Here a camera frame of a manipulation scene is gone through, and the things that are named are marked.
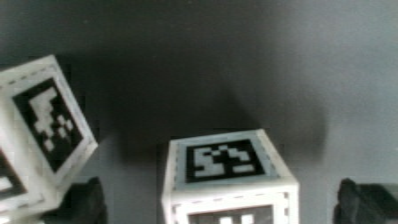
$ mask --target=white border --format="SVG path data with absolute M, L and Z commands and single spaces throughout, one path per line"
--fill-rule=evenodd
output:
M 249 140 L 252 143 L 254 152 L 258 155 L 259 164 L 265 170 L 265 174 L 254 174 L 250 176 L 231 177 L 219 180 L 208 180 L 194 183 L 187 183 L 187 148 L 192 146 L 229 143 L 240 140 Z M 176 189 L 201 188 L 213 184 L 235 184 L 258 181 L 259 178 L 274 180 L 279 178 L 274 163 L 266 155 L 266 149 L 261 145 L 258 135 L 252 132 L 231 133 L 222 136 L 197 137 L 194 139 L 183 139 L 176 141 L 178 144 L 178 158 L 176 158 Z

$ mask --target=gray wall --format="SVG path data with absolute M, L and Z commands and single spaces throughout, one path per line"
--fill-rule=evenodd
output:
M 163 223 L 171 138 L 263 127 L 330 223 L 339 180 L 398 179 L 394 0 L 0 1 L 0 63 L 55 54 L 101 146 L 110 223 Z

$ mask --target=cube face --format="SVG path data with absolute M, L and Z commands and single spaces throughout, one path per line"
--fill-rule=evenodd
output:
M 0 72 L 0 174 L 7 178 L 0 179 L 0 215 L 23 213 L 25 208 L 30 212 L 53 208 L 96 146 L 57 60 L 48 56 Z
M 298 183 L 263 130 L 171 142 L 162 200 L 167 224 L 298 223 Z

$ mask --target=marker block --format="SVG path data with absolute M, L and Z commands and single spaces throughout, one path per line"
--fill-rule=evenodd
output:
M 298 224 L 298 182 L 263 130 L 171 141 L 167 224 Z
M 53 56 L 0 72 L 0 218 L 53 209 L 98 143 Z

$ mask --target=black and white marker pattern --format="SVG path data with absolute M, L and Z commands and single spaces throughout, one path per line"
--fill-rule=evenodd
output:
M 14 96 L 14 103 L 57 173 L 83 137 L 53 78 Z
M 190 224 L 274 224 L 272 206 L 190 215 Z
M 0 151 L 0 201 L 25 193 L 21 180 Z
M 187 147 L 187 183 L 261 174 L 250 140 Z

